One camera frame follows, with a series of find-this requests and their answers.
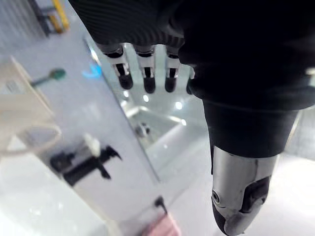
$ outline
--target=mirror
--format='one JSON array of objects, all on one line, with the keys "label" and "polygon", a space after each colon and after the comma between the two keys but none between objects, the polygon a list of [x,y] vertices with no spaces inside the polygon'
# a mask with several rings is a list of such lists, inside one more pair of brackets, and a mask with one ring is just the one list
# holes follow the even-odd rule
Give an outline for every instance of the mirror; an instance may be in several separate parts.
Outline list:
[{"label": "mirror", "polygon": [[167,92],[166,50],[163,45],[156,45],[156,89],[153,93],[147,93],[135,49],[126,43],[123,48],[133,85],[131,89],[124,89],[108,57],[89,35],[85,40],[158,181],[167,181],[178,175],[193,177],[197,172],[210,168],[209,135],[202,101],[187,92],[191,67],[180,65],[175,90]]}]

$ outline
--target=ceiling light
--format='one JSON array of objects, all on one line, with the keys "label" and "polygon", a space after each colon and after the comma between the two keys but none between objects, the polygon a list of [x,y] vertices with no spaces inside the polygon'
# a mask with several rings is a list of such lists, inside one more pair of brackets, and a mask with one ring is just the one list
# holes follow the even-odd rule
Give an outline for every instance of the ceiling light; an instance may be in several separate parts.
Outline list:
[{"label": "ceiling light", "polygon": [[143,100],[144,100],[145,102],[148,102],[148,101],[149,101],[149,97],[148,97],[147,95],[143,95]]},{"label": "ceiling light", "polygon": [[96,54],[96,52],[95,52],[93,49],[91,50],[91,55],[92,55],[92,58],[93,58],[95,61],[98,61],[97,54]]},{"label": "ceiling light", "polygon": [[186,121],[184,120],[184,119],[182,119],[182,125],[184,125],[184,126],[186,126],[187,125],[187,123],[186,123]]},{"label": "ceiling light", "polygon": [[315,68],[314,67],[307,68],[306,74],[307,75],[315,75]]},{"label": "ceiling light", "polygon": [[181,102],[176,102],[175,103],[175,107],[178,109],[178,110],[181,110],[183,108],[183,105]]},{"label": "ceiling light", "polygon": [[125,97],[129,97],[128,91],[124,91],[124,96],[125,96]]},{"label": "ceiling light", "polygon": [[120,105],[123,107],[124,105],[126,105],[127,104],[127,101],[122,101],[121,103],[120,103]]}]

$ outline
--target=yellow pole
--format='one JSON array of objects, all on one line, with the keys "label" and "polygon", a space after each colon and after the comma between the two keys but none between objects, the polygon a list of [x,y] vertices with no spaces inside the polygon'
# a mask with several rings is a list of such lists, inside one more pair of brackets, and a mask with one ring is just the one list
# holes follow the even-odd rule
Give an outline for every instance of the yellow pole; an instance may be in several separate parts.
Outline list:
[{"label": "yellow pole", "polygon": [[55,15],[48,15],[48,17],[49,17],[51,24],[54,26],[54,29],[56,30],[56,32],[62,33],[63,29],[59,25],[59,22],[58,22],[57,18],[55,17]]},{"label": "yellow pole", "polygon": [[53,1],[53,4],[55,5],[55,8],[60,16],[60,20],[61,20],[61,23],[63,24],[63,28],[65,30],[69,29],[69,21],[68,21],[68,18],[67,16],[65,15],[65,12],[63,10],[63,7],[62,5],[60,4],[59,0],[52,0]]}]

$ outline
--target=robotic hand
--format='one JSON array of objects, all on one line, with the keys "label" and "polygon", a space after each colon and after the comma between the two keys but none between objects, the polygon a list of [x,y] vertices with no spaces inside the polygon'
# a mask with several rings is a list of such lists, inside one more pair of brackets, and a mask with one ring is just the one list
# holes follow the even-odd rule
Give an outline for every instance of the robotic hand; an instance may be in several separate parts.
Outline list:
[{"label": "robotic hand", "polygon": [[187,90],[202,99],[208,123],[214,217],[226,235],[243,233],[266,201],[298,111],[315,104],[307,74],[314,8],[279,0],[69,1],[123,88],[132,87],[125,42],[136,50],[148,93],[155,91],[154,45],[167,48],[168,92],[178,60],[194,68]]}]

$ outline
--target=towel hook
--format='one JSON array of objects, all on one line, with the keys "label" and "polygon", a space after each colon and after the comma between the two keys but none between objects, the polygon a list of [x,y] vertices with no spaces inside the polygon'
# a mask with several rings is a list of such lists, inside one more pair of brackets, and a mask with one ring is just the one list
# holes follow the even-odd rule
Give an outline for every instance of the towel hook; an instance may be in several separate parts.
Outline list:
[{"label": "towel hook", "polygon": [[162,196],[159,196],[155,201],[154,201],[154,206],[155,207],[162,207],[165,215],[167,215],[167,209],[166,206],[164,204],[164,198]]}]

